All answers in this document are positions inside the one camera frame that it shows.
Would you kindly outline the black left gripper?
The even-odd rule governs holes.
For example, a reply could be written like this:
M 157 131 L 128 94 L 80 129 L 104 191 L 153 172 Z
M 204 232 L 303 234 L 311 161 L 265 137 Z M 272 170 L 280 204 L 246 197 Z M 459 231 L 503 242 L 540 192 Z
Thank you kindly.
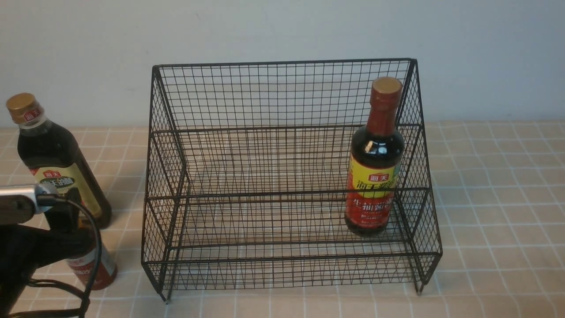
M 79 213 L 91 217 L 79 190 L 51 198 L 45 213 L 18 225 L 1 225 L 1 308 L 12 310 L 25 288 L 58 288 L 79 298 L 79 309 L 90 306 L 91 276 L 84 290 L 58 280 L 37 280 L 37 269 L 86 250 L 87 235 L 78 231 Z

